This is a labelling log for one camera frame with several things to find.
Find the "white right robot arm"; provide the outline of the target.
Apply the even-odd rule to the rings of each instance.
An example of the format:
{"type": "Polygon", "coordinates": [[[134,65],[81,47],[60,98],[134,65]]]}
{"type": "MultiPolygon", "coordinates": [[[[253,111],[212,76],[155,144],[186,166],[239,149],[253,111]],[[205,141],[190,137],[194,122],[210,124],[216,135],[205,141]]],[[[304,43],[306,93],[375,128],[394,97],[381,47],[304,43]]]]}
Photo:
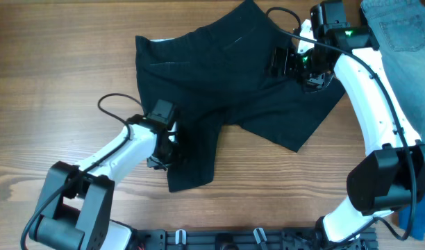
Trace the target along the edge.
{"type": "Polygon", "coordinates": [[[348,94],[365,143],[365,159],[347,176],[347,197],[320,217],[312,241],[317,249],[345,247],[376,222],[408,209],[399,240],[412,233],[417,204],[425,195],[425,142],[410,125],[383,68],[378,42],[367,27],[311,28],[290,33],[298,40],[285,70],[306,89],[323,92],[336,77],[348,94]]]}

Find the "black shorts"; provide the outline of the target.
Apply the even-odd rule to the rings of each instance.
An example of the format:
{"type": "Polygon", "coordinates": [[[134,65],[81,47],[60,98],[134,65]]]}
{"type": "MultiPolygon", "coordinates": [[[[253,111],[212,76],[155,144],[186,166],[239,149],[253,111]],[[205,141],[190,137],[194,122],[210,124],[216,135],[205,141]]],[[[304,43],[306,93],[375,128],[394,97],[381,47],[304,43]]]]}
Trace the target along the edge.
{"type": "Polygon", "coordinates": [[[170,192],[213,180],[219,134],[236,124],[298,151],[344,94],[332,80],[319,91],[268,71],[275,48],[291,40],[253,2],[178,38],[137,36],[137,87],[146,111],[159,100],[178,109],[181,158],[167,172],[170,192]]]}

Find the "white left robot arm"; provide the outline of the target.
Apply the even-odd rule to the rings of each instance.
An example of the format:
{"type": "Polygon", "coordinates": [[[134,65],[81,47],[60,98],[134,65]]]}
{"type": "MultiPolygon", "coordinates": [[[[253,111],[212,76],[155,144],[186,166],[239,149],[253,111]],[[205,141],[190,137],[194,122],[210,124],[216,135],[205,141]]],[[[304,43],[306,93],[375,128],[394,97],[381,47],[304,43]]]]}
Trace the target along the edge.
{"type": "Polygon", "coordinates": [[[119,135],[74,164],[54,163],[19,245],[27,239],[52,249],[139,249],[136,230],[110,218],[117,185],[143,160],[167,168],[175,155],[178,124],[135,115],[119,135]]]}

